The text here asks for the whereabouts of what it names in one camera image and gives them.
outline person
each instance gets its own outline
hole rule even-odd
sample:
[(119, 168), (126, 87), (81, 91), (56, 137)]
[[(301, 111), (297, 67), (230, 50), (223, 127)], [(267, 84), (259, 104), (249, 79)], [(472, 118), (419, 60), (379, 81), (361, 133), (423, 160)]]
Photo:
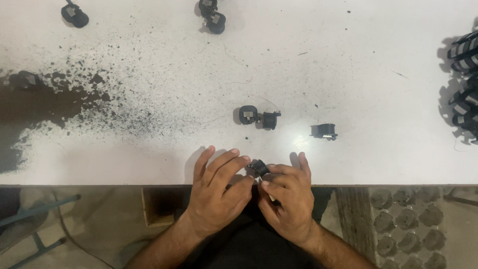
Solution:
[(247, 213), (254, 178), (244, 176), (227, 186), (250, 158), (232, 149), (207, 165), (214, 153), (210, 146), (195, 164), (187, 209), (127, 269), (376, 269), (312, 219), (314, 196), (304, 152), (298, 155), (300, 169), (268, 166), (271, 174), (279, 176), (257, 184), (256, 211)]

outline cardboard box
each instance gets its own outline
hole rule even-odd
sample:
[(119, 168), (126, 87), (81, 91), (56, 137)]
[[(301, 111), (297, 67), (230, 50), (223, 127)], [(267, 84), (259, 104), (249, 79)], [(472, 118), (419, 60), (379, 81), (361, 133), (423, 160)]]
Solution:
[(173, 224), (189, 204), (191, 186), (142, 188), (143, 213), (146, 227)]

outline wrist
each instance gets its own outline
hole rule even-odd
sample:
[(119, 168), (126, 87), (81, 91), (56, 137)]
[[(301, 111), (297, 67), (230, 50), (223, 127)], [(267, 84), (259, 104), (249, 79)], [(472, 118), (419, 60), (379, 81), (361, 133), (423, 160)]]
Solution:
[(314, 220), (311, 220), (311, 225), (307, 236), (303, 241), (297, 242), (295, 244), (308, 252), (317, 253), (320, 251), (321, 238), (322, 231), (320, 225), (318, 225)]
[(188, 236), (191, 241), (196, 243), (204, 240), (207, 235), (197, 229), (198, 225), (193, 222), (189, 214), (184, 212), (174, 224), (184, 236)]

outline cable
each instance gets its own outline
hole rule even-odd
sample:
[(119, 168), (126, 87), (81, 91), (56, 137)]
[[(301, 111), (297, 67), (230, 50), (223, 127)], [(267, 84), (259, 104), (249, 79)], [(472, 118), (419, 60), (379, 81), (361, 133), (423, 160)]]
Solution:
[[(54, 191), (52, 191), (53, 193), (53, 196), (55, 197), (55, 201), (58, 201), (57, 197), (56, 197), (56, 193)], [(63, 216), (61, 215), (61, 211), (60, 211), (60, 207), (58, 206), (57, 207), (58, 209), (58, 217), (60, 219), (60, 224), (61, 224), (61, 228), (63, 229), (63, 232), (65, 233), (66, 235), (66, 238), (68, 238), (68, 240), (70, 240), (71, 243), (73, 243), (73, 245), (77, 246), (79, 249), (83, 250), (86, 254), (98, 259), (99, 261), (101, 261), (102, 263), (106, 264), (108, 267), (110, 267), (111, 269), (115, 269), (111, 264), (105, 262), (102, 258), (98, 257), (98, 256), (95, 256), (94, 254), (88, 252), (84, 247), (82, 247), (80, 244), (78, 244), (74, 239), (73, 237), (71, 236), (70, 232), (68, 231), (66, 225), (65, 225), (65, 221), (63, 219)]]

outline white tabletop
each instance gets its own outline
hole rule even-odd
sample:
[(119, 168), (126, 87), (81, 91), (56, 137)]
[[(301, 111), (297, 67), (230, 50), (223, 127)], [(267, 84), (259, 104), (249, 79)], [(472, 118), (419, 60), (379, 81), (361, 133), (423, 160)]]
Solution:
[[(478, 183), (478, 146), (439, 111), (458, 90), (442, 42), (471, 32), (478, 1), (220, 0), (221, 35), (202, 28), (194, 0), (75, 3), (82, 29), (63, 22), (64, 1), (2, 1), (2, 75), (81, 61), (121, 98), (108, 102), (117, 116), (25, 129), (0, 184), (190, 184), (209, 145), (266, 163), (304, 151), (317, 185)], [(89, 79), (78, 83), (91, 91)], [(243, 105), (277, 110), (253, 95), (282, 112), (275, 130), (236, 123)], [(322, 123), (336, 141), (311, 136)]]

